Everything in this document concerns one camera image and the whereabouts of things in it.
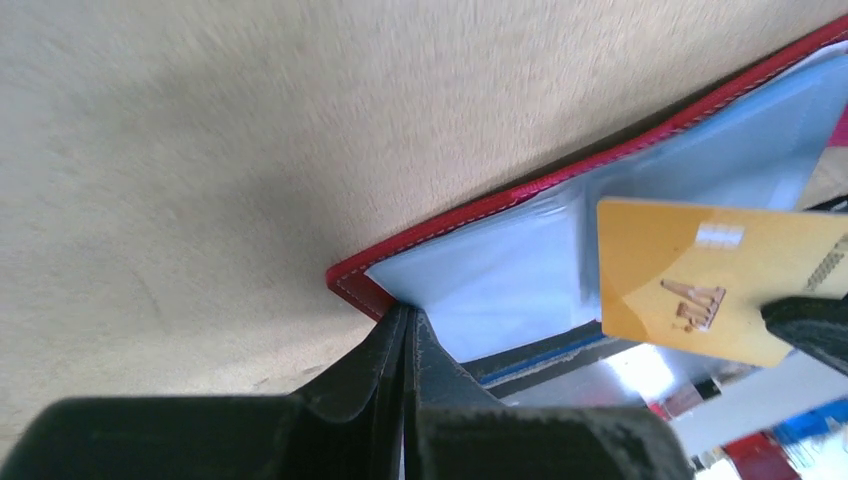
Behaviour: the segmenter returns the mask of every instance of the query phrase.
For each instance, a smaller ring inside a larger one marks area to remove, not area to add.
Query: card holder
[[[328,285],[372,317],[395,298],[424,308],[461,362],[591,322],[602,196],[794,206],[848,98],[846,30],[843,17],[637,139],[402,232]]]

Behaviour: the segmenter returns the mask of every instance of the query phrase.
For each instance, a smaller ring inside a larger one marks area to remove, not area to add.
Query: yellow card
[[[760,306],[848,293],[848,215],[608,198],[598,242],[603,331],[629,340],[774,366]]]

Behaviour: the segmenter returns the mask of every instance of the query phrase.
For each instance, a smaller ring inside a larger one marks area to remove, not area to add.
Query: printed graphic on card
[[[848,215],[607,198],[598,242],[603,331],[629,340],[774,366],[761,305],[848,293]]]

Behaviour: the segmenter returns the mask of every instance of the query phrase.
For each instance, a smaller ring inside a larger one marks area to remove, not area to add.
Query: credit card
[[[792,349],[760,306],[848,293],[848,215],[606,198],[598,244],[605,334],[751,365]]]

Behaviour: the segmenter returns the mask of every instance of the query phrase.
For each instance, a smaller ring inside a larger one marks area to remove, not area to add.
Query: card
[[[848,293],[848,215],[607,198],[598,244],[605,334],[752,365],[792,349],[760,306]]]

